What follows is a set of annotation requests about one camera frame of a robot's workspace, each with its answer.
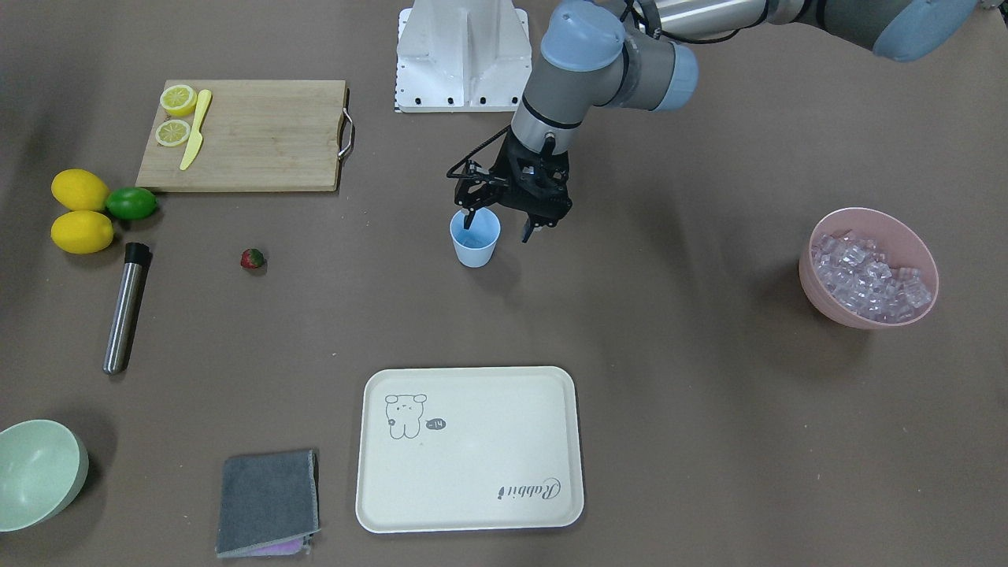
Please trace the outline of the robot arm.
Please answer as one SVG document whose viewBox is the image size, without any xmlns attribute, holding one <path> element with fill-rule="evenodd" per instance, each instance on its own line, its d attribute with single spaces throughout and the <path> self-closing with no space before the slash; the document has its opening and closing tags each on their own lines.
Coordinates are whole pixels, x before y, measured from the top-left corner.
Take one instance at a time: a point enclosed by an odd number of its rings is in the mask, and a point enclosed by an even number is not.
<svg viewBox="0 0 1008 567">
<path fill-rule="evenodd" d="M 724 42 L 762 23 L 803 23 L 887 60 L 932 53 L 976 1 L 564 1 L 552 12 L 524 92 L 490 168 L 472 155 L 456 180 L 468 230 L 482 209 L 525 212 L 524 237 L 568 214 L 569 148 L 593 107 L 673 111 L 699 81 L 695 44 Z"/>
</svg>

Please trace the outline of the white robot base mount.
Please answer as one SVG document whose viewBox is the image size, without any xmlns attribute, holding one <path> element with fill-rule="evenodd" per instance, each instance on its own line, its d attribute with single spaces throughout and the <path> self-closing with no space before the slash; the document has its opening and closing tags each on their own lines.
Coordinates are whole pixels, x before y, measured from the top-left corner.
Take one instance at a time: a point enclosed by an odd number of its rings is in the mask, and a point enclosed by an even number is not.
<svg viewBox="0 0 1008 567">
<path fill-rule="evenodd" d="M 532 72 L 528 14 L 511 1 L 415 1 L 398 15 L 394 109 L 512 113 Z"/>
</svg>

